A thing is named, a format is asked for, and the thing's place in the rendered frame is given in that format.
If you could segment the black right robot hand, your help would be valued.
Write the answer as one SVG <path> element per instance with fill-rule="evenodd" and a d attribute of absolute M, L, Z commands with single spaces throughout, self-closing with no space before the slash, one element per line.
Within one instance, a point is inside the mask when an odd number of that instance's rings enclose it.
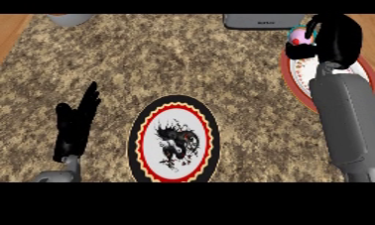
<path fill-rule="evenodd" d="M 362 50 L 362 28 L 344 14 L 316 14 L 306 24 L 309 38 L 316 25 L 320 25 L 314 45 L 285 43 L 289 59 L 317 57 L 320 63 L 329 62 L 337 69 L 347 69 L 356 63 Z"/>

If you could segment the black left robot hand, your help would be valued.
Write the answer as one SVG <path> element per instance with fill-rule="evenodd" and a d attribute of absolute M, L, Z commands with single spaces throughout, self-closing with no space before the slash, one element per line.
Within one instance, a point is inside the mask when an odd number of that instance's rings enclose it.
<path fill-rule="evenodd" d="M 58 140 L 53 160 L 60 163 L 69 155 L 80 157 L 84 154 L 94 113 L 100 103 L 96 82 L 91 83 L 77 109 L 68 103 L 56 106 Z"/>

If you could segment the pink cupcake with teal wrapper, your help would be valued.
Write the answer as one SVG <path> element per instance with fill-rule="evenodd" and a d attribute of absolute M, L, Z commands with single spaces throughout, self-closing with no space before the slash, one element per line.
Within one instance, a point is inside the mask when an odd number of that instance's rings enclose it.
<path fill-rule="evenodd" d="M 306 33 L 306 26 L 295 26 L 289 29 L 286 35 L 286 41 L 294 45 L 298 46 L 301 44 L 311 45 L 316 37 L 316 33 L 311 33 L 310 38 L 304 37 Z"/>

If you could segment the red rimmed white plate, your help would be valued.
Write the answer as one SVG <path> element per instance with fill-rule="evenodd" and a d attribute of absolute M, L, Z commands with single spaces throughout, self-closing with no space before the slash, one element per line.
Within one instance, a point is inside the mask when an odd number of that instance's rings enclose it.
<path fill-rule="evenodd" d="M 317 57 L 292 60 L 280 53 L 280 75 L 286 87 L 301 102 L 301 104 L 316 111 L 310 97 L 309 82 L 314 78 L 317 68 Z M 334 74 L 357 74 L 369 82 L 371 88 L 375 90 L 375 70 L 369 65 L 365 57 L 357 59 L 357 62 L 344 70 L 335 70 Z"/>

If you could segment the black rimmed plate with dragon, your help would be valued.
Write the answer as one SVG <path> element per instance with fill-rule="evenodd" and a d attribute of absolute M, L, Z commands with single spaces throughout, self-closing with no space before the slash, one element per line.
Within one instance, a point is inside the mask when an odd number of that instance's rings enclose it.
<path fill-rule="evenodd" d="M 220 159 L 220 132 L 205 104 L 167 95 L 133 122 L 128 165 L 137 182 L 208 182 Z"/>

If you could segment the dark grey flat appliance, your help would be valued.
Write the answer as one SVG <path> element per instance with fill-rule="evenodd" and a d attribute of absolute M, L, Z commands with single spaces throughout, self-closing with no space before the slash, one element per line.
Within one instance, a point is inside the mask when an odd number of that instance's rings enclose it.
<path fill-rule="evenodd" d="M 303 14 L 224 14 L 223 23 L 235 30 L 289 29 L 303 18 Z"/>

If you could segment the pale grey rounded object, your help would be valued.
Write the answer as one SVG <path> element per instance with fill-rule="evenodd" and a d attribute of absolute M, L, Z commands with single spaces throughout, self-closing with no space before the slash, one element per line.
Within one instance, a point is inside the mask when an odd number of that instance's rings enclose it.
<path fill-rule="evenodd" d="M 47 17 L 56 25 L 62 27 L 72 27 L 83 24 L 93 17 L 93 14 L 49 14 Z"/>

